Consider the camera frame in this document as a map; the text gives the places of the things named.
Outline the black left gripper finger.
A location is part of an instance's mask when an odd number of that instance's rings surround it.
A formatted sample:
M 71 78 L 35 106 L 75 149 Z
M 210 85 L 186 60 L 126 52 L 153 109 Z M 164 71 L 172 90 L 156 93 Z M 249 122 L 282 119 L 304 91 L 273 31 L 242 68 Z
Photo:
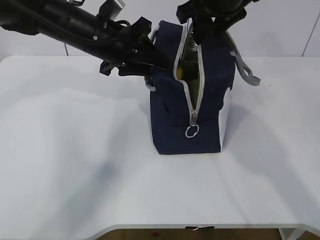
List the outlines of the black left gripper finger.
M 143 35 L 130 48 L 129 54 L 117 68 L 118 75 L 121 77 L 148 77 L 151 75 L 153 67 L 160 70 L 167 70 L 169 60 L 164 53 L 155 47 L 148 36 Z

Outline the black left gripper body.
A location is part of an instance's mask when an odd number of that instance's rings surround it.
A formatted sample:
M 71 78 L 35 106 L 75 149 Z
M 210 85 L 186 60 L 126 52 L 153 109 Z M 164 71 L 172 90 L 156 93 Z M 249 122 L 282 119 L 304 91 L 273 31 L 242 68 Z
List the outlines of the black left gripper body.
M 103 60 L 99 72 L 109 76 L 114 68 L 118 69 L 118 75 L 147 77 L 151 74 L 151 67 L 141 62 L 143 56 L 151 46 L 148 35 L 152 29 L 152 22 L 140 17 L 135 23 L 130 24 L 127 20 L 118 20 L 121 30 L 116 33 L 116 40 L 109 45 L 115 52 L 115 60 Z

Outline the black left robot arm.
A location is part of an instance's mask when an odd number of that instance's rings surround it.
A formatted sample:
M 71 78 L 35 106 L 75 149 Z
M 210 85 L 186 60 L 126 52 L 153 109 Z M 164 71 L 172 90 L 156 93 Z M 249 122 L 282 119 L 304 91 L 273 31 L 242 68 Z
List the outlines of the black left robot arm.
M 102 60 L 99 71 L 119 76 L 151 75 L 153 67 L 167 70 L 169 60 L 148 37 L 152 23 L 140 17 L 135 23 L 115 18 L 124 8 L 121 0 L 106 0 L 93 15 L 82 0 L 2 0 L 0 26 L 35 36 L 42 34 Z

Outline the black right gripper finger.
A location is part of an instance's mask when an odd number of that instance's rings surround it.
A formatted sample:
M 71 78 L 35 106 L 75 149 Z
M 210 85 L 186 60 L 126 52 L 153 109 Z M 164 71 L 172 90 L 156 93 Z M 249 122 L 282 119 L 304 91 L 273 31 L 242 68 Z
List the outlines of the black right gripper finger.
M 212 33 L 214 35 L 220 35 L 226 32 L 230 27 L 232 27 L 237 22 L 243 20 L 243 16 L 233 16 L 229 18 L 216 17 L 213 22 Z
M 202 41 L 213 29 L 213 20 L 211 17 L 193 17 L 193 39 L 197 45 L 200 45 Z

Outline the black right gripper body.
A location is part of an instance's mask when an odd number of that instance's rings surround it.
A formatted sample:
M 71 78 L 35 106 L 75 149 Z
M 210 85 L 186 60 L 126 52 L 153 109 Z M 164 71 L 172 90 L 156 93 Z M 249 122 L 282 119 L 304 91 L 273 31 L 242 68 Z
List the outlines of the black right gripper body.
M 229 18 L 247 5 L 247 0 L 189 0 L 177 7 L 176 17 L 181 24 L 190 18 Z

